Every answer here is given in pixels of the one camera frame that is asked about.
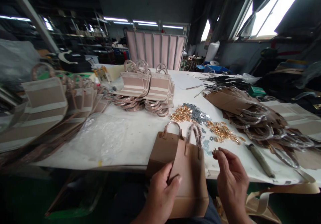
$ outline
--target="stack of bags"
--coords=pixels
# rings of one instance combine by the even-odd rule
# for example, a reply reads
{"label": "stack of bags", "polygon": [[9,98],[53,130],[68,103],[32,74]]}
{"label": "stack of bags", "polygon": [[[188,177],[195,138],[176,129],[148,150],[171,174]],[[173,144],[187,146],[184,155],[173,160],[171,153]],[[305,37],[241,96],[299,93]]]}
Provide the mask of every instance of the stack of bags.
{"label": "stack of bags", "polygon": [[[38,80],[37,70],[43,66],[50,78]],[[0,135],[0,152],[17,149],[2,159],[2,170],[47,158],[90,114],[103,112],[110,103],[105,98],[108,91],[98,90],[90,79],[60,80],[49,64],[36,65],[32,75],[33,81],[22,84],[27,101],[15,108],[9,127]]]}
{"label": "stack of bags", "polygon": [[288,127],[286,120],[277,112],[261,104],[257,99],[236,87],[215,87],[204,96],[250,139],[266,141],[273,139],[283,146],[303,149],[313,142],[299,131]]}
{"label": "stack of bags", "polygon": [[168,109],[173,108],[174,82],[164,64],[160,64],[156,73],[151,73],[148,63],[137,60],[136,63],[127,60],[124,63],[125,72],[120,75],[124,87],[116,92],[112,102],[126,111],[145,109],[159,117],[168,115]]}
{"label": "stack of bags", "polygon": [[167,72],[167,67],[160,64],[156,73],[151,74],[150,88],[145,99],[145,109],[159,117],[168,115],[168,109],[173,108],[174,82]]}

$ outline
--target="person's right hand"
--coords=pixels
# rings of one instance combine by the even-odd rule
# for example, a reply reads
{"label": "person's right hand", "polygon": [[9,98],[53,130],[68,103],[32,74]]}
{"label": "person's right hand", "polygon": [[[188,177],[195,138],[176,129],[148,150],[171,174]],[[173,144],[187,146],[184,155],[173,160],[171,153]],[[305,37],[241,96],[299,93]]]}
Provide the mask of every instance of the person's right hand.
{"label": "person's right hand", "polygon": [[232,152],[218,148],[213,153],[218,160],[220,173],[217,177],[217,189],[226,217],[230,224],[252,223],[245,211],[248,176],[240,159]]}

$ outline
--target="curtain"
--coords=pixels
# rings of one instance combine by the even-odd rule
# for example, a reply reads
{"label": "curtain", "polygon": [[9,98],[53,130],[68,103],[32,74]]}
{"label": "curtain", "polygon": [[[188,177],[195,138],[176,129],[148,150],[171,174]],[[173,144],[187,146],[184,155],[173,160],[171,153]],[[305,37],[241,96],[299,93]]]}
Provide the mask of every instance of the curtain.
{"label": "curtain", "polygon": [[240,32],[238,33],[238,37],[250,36],[253,30],[256,13],[262,10],[270,0],[253,0],[253,13],[244,23]]}

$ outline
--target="hand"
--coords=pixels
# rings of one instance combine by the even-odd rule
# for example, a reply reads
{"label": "hand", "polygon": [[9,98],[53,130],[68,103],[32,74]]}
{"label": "hand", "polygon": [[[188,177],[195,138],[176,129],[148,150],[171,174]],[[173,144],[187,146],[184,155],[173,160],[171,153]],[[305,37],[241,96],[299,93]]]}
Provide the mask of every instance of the hand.
{"label": "hand", "polygon": [[220,173],[217,177],[217,189],[226,217],[230,224],[252,223],[245,211],[248,176],[240,159],[232,152],[218,148],[213,154],[218,160]]}
{"label": "hand", "polygon": [[174,199],[182,181],[181,176],[176,176],[171,184],[167,185],[167,179],[172,167],[173,163],[168,163],[153,175],[146,204],[132,224],[163,224],[168,220],[173,209]]}

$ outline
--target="person's left hand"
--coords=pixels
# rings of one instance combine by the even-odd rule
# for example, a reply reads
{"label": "person's left hand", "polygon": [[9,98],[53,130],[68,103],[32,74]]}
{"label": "person's left hand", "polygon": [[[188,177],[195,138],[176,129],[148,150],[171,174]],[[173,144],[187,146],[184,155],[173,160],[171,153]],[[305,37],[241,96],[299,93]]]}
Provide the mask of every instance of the person's left hand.
{"label": "person's left hand", "polygon": [[132,222],[134,223],[165,223],[173,209],[174,200],[182,181],[181,176],[176,176],[170,185],[167,185],[173,163],[168,163],[159,172],[153,175],[147,196],[146,204]]}

